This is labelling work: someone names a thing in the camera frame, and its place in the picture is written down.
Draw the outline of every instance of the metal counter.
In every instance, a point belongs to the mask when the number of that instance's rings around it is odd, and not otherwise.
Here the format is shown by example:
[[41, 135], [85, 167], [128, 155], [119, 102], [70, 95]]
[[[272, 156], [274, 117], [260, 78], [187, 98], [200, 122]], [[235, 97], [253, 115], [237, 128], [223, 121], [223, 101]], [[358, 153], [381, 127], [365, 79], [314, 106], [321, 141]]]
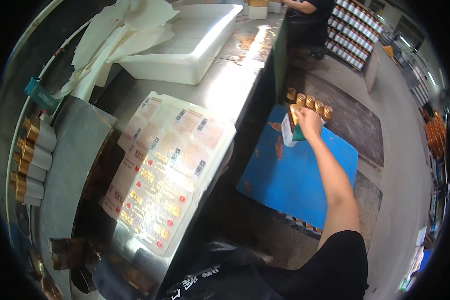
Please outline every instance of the metal counter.
[[[237, 21], [234, 33], [198, 85], [136, 80], [122, 70], [97, 101], [96, 106], [118, 119], [115, 130], [122, 133], [139, 105], [151, 91], [155, 91], [159, 95], [167, 94], [214, 111], [229, 118], [238, 127], [240, 115], [246, 109], [254, 85], [272, 53], [285, 11], [285, 8], [282, 8], [281, 13], [268, 13], [267, 20], [244, 23]], [[211, 188], [202, 196], [200, 202], [204, 201], [210, 190]], [[171, 254], [169, 256], [154, 254], [136, 240], [125, 225], [117, 223], [112, 249], [157, 282], [151, 296], [156, 295], [196, 213], [197, 209], [191, 207], [183, 215], [180, 228], [175, 232], [169, 246], [169, 249], [172, 249], [168, 252]]]

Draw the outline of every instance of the blue board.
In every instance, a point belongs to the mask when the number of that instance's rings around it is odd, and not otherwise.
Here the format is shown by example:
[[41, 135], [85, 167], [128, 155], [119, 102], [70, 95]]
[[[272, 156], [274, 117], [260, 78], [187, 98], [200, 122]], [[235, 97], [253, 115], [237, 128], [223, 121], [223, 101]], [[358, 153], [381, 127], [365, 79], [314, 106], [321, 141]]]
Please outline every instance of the blue board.
[[[287, 112], [284, 106], [276, 105], [267, 123], [281, 124]], [[315, 154], [308, 141], [299, 141], [295, 147], [288, 148], [280, 138], [283, 154], [278, 159], [276, 143], [281, 136], [281, 132], [265, 125], [237, 190], [272, 209], [323, 229], [327, 202]], [[326, 128], [321, 137], [345, 170], [353, 188], [359, 159], [357, 150]]]

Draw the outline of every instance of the worker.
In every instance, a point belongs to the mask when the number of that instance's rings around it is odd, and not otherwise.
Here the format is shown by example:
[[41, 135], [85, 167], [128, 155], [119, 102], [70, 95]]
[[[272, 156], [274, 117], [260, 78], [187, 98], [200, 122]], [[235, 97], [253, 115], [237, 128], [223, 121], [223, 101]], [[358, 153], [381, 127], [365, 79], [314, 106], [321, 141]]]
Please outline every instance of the worker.
[[[295, 114], [317, 159], [327, 198], [325, 225], [315, 255], [300, 269], [285, 270], [266, 266], [246, 249], [215, 243], [208, 254], [195, 252], [185, 260], [194, 267], [168, 285], [158, 299], [363, 299], [368, 262], [352, 187], [321, 138], [321, 117], [305, 107]], [[300, 178], [300, 170], [293, 173]]]
[[288, 50], [324, 47], [334, 0], [283, 0], [283, 3], [289, 7], [286, 13]]

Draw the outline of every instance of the ceiling light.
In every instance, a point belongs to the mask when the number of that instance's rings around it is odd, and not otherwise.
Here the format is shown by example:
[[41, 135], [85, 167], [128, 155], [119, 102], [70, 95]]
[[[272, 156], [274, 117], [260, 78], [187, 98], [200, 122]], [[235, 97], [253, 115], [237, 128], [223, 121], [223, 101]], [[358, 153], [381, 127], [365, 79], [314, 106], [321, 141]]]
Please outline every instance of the ceiling light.
[[410, 44], [408, 44], [408, 42], [404, 39], [403, 36], [400, 37], [402, 39], [402, 41], [408, 46], [408, 48], [412, 48], [412, 46]]
[[430, 74], [430, 72], [428, 72], [428, 75], [430, 76], [430, 79], [433, 82], [433, 85], [436, 86], [437, 84], [435, 83], [435, 80], [433, 80], [432, 74]]

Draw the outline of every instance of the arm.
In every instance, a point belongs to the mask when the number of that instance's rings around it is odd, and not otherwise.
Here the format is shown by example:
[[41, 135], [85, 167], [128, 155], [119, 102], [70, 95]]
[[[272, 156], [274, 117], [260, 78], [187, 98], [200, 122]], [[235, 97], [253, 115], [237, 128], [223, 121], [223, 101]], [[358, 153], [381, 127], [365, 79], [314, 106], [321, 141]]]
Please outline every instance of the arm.
[[308, 108], [302, 108], [295, 114], [303, 135], [315, 153], [327, 198], [325, 226], [318, 244], [318, 249], [320, 249], [327, 239], [337, 232], [356, 231], [360, 233], [359, 208], [345, 171], [320, 137], [322, 132], [320, 116]]
[[315, 6], [313, 6], [312, 4], [310, 4], [306, 1], [303, 1], [303, 3], [300, 3], [300, 2], [295, 2], [294, 0], [283, 0], [283, 3], [285, 3], [285, 5], [288, 5], [292, 9], [299, 11], [301, 13], [307, 14], [307, 15], [310, 15], [317, 10], [317, 8]]

